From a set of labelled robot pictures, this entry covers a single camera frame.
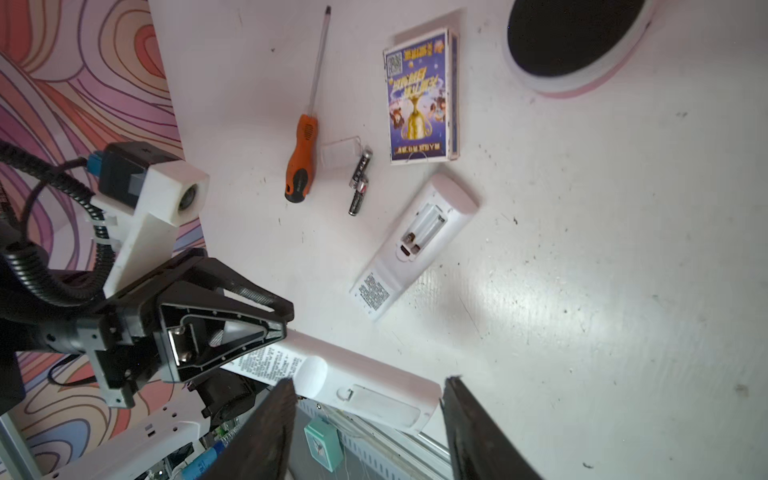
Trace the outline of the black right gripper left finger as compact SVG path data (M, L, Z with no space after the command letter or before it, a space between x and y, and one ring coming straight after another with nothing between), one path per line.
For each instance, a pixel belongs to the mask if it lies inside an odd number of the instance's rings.
M200 479L284 479L296 404L293 381L281 379Z

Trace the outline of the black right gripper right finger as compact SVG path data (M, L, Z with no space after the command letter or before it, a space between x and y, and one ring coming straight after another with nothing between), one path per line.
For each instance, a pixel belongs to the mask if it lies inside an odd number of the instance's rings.
M455 479L541 479L459 376L446 379L441 408Z

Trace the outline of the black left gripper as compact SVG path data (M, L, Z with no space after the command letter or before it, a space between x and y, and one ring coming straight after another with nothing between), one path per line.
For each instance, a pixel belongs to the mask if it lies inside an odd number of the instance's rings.
M2 271L2 412L26 397L21 352L86 357L114 408L133 407L153 376L188 383L209 420L253 408L268 385L217 368L284 340L294 305L206 256L190 249L119 293L78 307L43 302Z

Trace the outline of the white remote with coloured buttons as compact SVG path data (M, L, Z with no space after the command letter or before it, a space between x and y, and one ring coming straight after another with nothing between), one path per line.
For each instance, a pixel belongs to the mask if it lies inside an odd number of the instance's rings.
M423 430L442 397L432 380L293 330L222 368L267 385L290 378L301 397L411 434Z

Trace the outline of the orange handled screwdriver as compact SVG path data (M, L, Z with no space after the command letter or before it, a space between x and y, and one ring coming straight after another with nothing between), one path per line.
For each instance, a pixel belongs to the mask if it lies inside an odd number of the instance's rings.
M294 204L301 203L306 199L314 179L313 155L319 131L319 121L315 113L315 105L331 16L332 7L327 5L324 11L309 103L306 112L299 118L296 128L295 148L286 169L284 195L290 203Z

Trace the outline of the white remote control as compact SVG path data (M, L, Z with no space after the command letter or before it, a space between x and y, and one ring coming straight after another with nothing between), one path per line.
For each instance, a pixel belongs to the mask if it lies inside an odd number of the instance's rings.
M433 175L350 289L367 317L378 320L477 211L478 205L453 179Z

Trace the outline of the white battery cover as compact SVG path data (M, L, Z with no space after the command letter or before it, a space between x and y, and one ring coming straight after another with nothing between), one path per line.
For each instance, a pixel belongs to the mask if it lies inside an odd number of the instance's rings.
M362 150L362 143L358 136L322 144L320 166L324 170L354 167L358 164Z

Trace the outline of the purple printed card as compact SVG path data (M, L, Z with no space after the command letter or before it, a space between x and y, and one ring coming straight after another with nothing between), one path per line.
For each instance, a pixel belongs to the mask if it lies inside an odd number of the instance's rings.
M458 47L440 28L383 51L392 164L459 158Z

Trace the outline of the pink round black-top pad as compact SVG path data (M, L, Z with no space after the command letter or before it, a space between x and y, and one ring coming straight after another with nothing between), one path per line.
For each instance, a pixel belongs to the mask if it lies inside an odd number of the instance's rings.
M529 89L550 98L592 91L620 70L649 28L655 1L512 3L506 58Z

